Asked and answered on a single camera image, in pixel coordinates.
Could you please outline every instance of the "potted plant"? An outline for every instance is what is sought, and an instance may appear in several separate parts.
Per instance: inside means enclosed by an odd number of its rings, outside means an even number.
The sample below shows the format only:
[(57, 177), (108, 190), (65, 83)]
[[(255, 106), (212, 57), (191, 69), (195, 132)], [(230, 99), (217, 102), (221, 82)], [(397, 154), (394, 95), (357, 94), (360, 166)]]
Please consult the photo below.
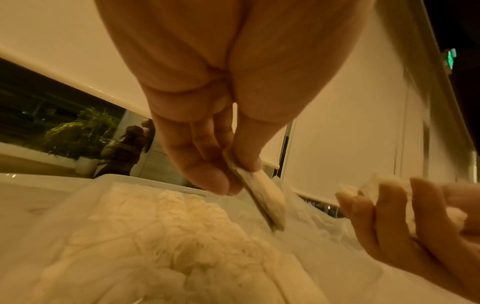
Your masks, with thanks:
[(44, 149), (49, 154), (76, 159), (76, 173), (92, 176), (100, 162), (100, 153), (117, 126), (118, 121), (107, 112), (88, 108), (75, 121), (50, 129), (45, 134)]

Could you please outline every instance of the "white pot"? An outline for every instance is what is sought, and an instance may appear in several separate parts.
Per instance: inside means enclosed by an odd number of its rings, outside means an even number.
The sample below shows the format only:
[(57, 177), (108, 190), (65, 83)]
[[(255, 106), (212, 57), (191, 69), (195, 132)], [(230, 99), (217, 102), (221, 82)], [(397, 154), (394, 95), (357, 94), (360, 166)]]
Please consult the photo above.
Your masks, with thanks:
[(99, 164), (99, 159), (90, 159), (82, 156), (76, 161), (75, 173), (83, 176), (93, 176)]

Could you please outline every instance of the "dark ceiling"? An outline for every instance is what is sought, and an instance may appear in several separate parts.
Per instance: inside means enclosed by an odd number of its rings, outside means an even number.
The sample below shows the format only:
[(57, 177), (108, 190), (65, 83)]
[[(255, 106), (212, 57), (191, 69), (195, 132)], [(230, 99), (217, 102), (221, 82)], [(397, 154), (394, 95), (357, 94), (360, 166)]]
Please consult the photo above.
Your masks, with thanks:
[(480, 0), (424, 0), (440, 52), (455, 48), (450, 81), (480, 151)]

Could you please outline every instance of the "green plant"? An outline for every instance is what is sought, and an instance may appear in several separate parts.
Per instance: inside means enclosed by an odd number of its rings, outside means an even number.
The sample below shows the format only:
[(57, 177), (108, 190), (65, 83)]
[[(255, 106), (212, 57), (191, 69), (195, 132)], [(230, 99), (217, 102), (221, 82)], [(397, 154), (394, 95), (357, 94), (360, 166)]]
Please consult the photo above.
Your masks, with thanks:
[(88, 108), (81, 111), (75, 121), (60, 124), (47, 131), (44, 151), (73, 159), (81, 156), (98, 159), (118, 124), (118, 120), (107, 112)]

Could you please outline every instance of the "green exit sign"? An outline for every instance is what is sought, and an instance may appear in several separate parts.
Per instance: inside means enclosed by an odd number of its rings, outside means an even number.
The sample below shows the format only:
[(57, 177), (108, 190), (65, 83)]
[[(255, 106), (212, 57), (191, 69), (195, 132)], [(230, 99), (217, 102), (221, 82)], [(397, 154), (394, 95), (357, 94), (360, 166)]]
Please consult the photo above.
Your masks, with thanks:
[(451, 49), (446, 54), (446, 63), (448, 67), (451, 69), (454, 68), (454, 60), (457, 57), (457, 51), (455, 49)]

